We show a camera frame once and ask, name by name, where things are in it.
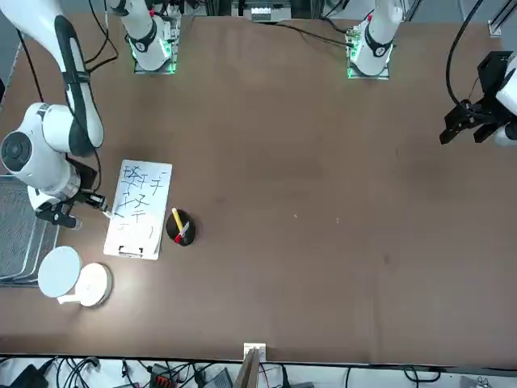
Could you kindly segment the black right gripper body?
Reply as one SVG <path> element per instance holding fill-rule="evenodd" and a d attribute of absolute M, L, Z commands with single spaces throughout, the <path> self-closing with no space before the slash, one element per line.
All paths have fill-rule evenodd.
<path fill-rule="evenodd" d="M 78 202 L 78 194 L 80 192 L 96 193 L 96 190 L 93 188 L 93 186 L 96 178 L 99 177 L 99 172 L 96 171 L 94 168 L 87 166 L 86 164 L 79 162 L 78 160 L 75 160 L 73 158 L 67 158 L 66 161 L 73 167 L 74 172 L 80 180 L 78 190 L 75 192 L 73 196 L 70 197 L 69 202 Z"/>

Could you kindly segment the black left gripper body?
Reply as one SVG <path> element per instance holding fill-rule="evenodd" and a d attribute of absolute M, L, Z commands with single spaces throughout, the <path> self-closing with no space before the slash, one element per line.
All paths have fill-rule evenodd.
<path fill-rule="evenodd" d="M 465 100 L 468 117 L 496 122 L 516 116 L 516 53 L 492 51 L 477 67 L 482 97 Z"/>

